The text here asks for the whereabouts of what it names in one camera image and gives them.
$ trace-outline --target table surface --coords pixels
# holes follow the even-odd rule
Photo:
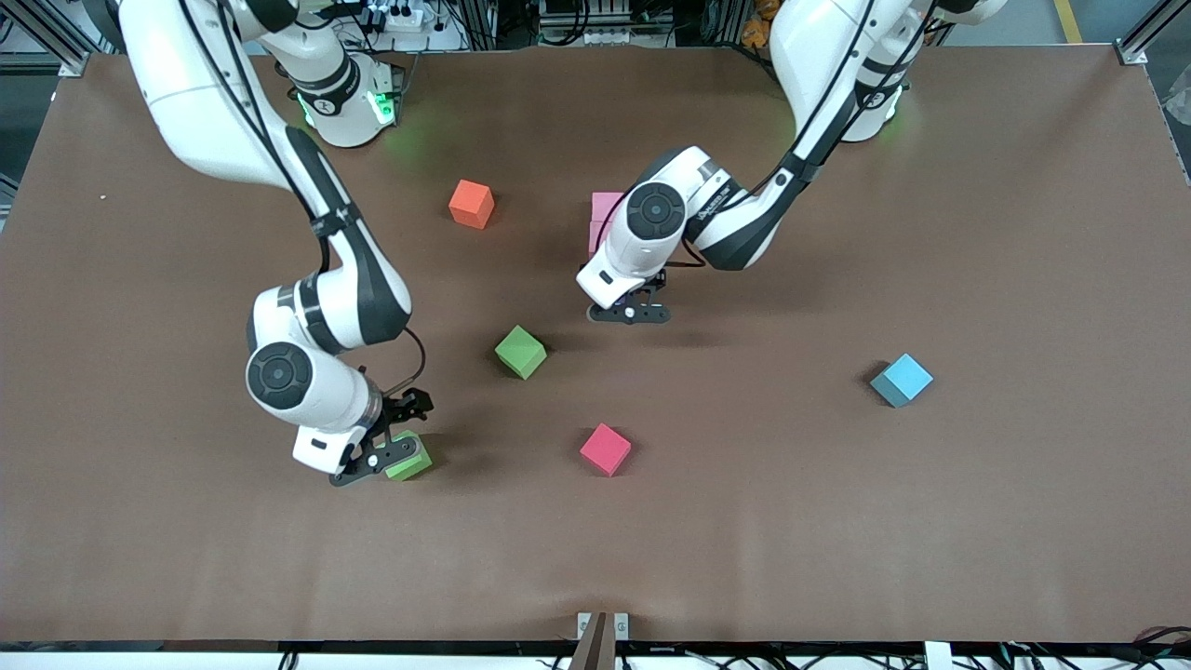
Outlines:
[[[286,82],[257,63],[293,121]],[[1121,640],[1191,618],[1191,226],[1146,74],[1106,46],[928,49],[768,253],[675,270],[665,326],[586,320],[592,190],[792,137],[727,51],[430,56],[330,150],[410,284],[436,468],[333,489],[243,388],[295,200],[170,156],[127,62],[64,80],[0,243],[0,639]],[[460,177],[487,230],[453,223]],[[522,324],[528,382],[492,349]],[[885,407],[911,352],[936,382]],[[347,357],[381,386],[407,339]],[[632,440],[607,480],[578,450]]]

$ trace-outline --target orange cube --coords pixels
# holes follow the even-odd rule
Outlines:
[[[492,199],[491,188],[461,179],[450,199],[450,215],[455,223],[484,230],[484,226],[488,225],[493,206],[495,206],[495,201]]]

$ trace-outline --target blue cube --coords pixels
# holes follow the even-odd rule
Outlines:
[[[869,382],[873,389],[893,407],[902,407],[913,400],[935,378],[910,355],[893,362],[893,365]]]

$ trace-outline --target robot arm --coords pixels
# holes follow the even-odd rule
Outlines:
[[[593,318],[609,309],[623,313],[617,305],[659,275],[684,238],[716,269],[756,262],[831,150],[841,140],[867,139],[892,117],[905,69],[921,46],[919,11],[948,6],[953,17],[986,17],[1004,1],[786,0],[769,43],[778,81],[800,126],[794,144],[755,194],[698,146],[667,154],[647,168],[576,277],[596,302]]]
[[[350,119],[364,109],[373,123],[363,127],[375,134],[384,126],[376,125],[374,100],[361,86],[361,63],[348,57],[329,29],[318,35],[292,26],[298,11],[297,0],[123,0],[119,18],[133,73],[170,150],[211,176],[292,190],[306,207],[312,232],[341,259],[328,271],[324,257],[319,270],[257,296],[248,321],[245,372],[257,405],[299,426],[294,458],[335,482],[358,465],[353,459],[357,447],[361,458],[374,456],[373,438],[391,424],[424,419],[432,405],[416,390],[392,400],[335,358],[395,339],[411,303],[326,156],[268,106],[241,46],[241,39],[257,37],[292,46],[283,58],[291,76],[310,77],[295,80],[304,94],[326,99],[331,92],[337,100],[333,108],[313,105],[331,119],[320,130],[353,126]],[[304,44],[308,52],[299,49]],[[354,127],[354,138],[361,138]]]

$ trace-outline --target pink cube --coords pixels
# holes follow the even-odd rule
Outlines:
[[[607,233],[612,230],[612,221],[607,221],[607,226],[604,227],[604,236],[599,237],[599,228],[604,226],[604,219],[593,220],[591,227],[587,228],[587,257],[596,255],[596,249],[599,249],[599,243],[607,239]]]
[[[624,463],[625,457],[629,456],[629,442],[617,434],[607,426],[600,424],[596,427],[596,432],[592,433],[591,438],[584,443],[582,449],[579,453],[584,455],[592,465],[598,468],[600,472],[611,477],[616,474],[616,469],[621,468]]]
[[[616,206],[616,201],[621,199],[621,195],[624,195],[624,193],[592,193],[592,220],[604,223],[604,219],[611,213],[612,207]]]

